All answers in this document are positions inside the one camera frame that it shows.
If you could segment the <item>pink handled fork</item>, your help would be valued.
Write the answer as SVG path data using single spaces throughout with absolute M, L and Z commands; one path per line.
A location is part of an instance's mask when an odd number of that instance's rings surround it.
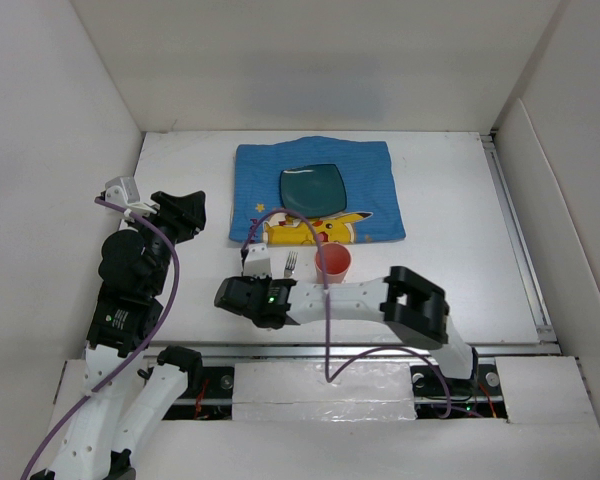
M 289 279 L 293 276 L 295 268 L 296 268 L 297 260 L 298 260 L 298 252 L 290 251 L 286 257 L 284 271 L 283 271 L 283 277 L 285 279 Z

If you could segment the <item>white foam block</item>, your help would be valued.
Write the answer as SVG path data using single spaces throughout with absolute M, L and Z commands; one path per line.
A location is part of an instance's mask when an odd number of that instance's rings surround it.
M 407 363 L 355 362 L 333 382 L 313 361 L 238 363 L 236 421 L 398 422 L 416 418 Z

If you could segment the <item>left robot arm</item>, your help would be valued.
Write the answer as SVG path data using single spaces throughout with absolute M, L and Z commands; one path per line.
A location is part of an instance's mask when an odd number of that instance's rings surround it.
M 150 436 L 180 396 L 203 388 L 199 352 L 165 348 L 154 367 L 141 368 L 148 344 L 172 305 L 158 300 L 169 273 L 180 273 L 175 247 L 206 224 L 204 192 L 156 192 L 151 204 L 117 199 L 111 189 L 96 203 L 123 215 L 126 228 L 101 248 L 102 285 L 86 337 L 81 398 L 51 428 L 27 464 L 25 479 L 133 479 Z M 51 464 L 33 468 L 58 432 Z

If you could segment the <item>pink plastic cup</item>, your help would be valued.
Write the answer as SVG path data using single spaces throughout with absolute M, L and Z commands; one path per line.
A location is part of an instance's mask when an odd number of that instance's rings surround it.
M 340 284 L 351 266 L 349 250 L 339 243 L 324 243 L 321 252 L 314 256 L 316 282 L 322 284 L 327 278 L 329 284 Z

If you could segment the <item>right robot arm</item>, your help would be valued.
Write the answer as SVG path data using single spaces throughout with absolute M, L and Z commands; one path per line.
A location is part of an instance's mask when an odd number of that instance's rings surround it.
M 262 329 L 326 320 L 382 324 L 403 345 L 429 352 L 451 392 L 466 393 L 479 379 L 477 352 L 453 325 L 445 291 L 403 266 L 391 267 L 378 279 L 329 287 L 293 279 L 229 277 L 216 292 L 214 306 Z

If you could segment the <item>blue Pikachu cloth placemat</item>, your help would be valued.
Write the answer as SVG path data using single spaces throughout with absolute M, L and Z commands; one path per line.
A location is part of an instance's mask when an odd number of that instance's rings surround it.
M 269 244 L 404 239 L 387 144 L 311 136 L 238 146 L 230 240 L 254 226 Z

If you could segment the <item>teal plate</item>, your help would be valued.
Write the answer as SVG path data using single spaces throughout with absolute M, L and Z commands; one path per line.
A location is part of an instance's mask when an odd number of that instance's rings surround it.
M 283 207 L 307 218 L 326 217 L 347 207 L 346 187 L 335 164 L 283 170 L 279 186 Z

